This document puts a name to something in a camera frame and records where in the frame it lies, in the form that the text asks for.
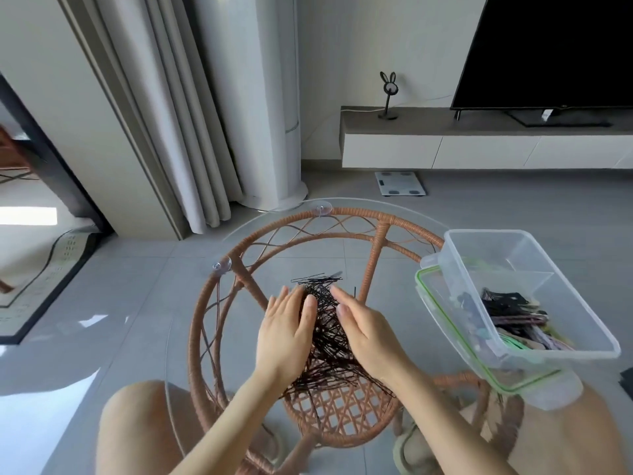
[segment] clear plastic box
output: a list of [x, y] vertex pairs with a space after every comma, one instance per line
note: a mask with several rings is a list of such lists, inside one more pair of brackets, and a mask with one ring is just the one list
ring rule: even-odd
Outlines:
[[[451, 300], [452, 319], [489, 368], [534, 371], [569, 362], [614, 359], [620, 344], [545, 250], [520, 230], [449, 230], [437, 256]], [[505, 344], [481, 301], [483, 288], [519, 292], [547, 311], [550, 327], [573, 350], [521, 350]]]

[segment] tv cabinet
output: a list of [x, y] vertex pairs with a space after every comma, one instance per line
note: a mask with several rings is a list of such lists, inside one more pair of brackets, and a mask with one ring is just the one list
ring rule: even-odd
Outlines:
[[[343, 107], [372, 110], [374, 107]], [[501, 111], [403, 108], [395, 120], [341, 112], [344, 168], [633, 168], [633, 110], [612, 127], [526, 128]]]

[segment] white cabinet drawer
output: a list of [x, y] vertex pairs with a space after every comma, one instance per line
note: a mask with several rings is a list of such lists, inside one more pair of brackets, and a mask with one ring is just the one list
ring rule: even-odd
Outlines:
[[526, 168], [613, 168], [633, 149], [633, 136], [542, 136]]
[[440, 135], [346, 134], [344, 168], [431, 168]]
[[433, 168], [523, 168], [539, 137], [444, 137]]

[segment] hand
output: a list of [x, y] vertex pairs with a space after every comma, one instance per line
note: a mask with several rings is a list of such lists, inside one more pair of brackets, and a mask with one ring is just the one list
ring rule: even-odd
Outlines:
[[299, 321], [302, 297], [301, 285], [290, 294], [288, 287], [282, 287], [279, 297], [268, 300], [259, 328], [255, 373], [273, 383], [280, 393], [301, 375], [312, 347], [317, 299], [312, 295], [306, 297]]
[[342, 289], [332, 286], [330, 292], [339, 303], [336, 312], [354, 356], [369, 375], [392, 388], [393, 376], [411, 360], [389, 323], [381, 312], [366, 307]]

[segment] person's right hand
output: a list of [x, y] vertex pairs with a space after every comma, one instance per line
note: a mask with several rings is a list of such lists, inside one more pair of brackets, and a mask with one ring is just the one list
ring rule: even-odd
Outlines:
[[339, 305], [336, 312], [349, 346], [367, 373], [389, 388], [393, 377], [411, 363], [381, 312], [368, 308], [344, 290], [333, 286], [330, 292]]

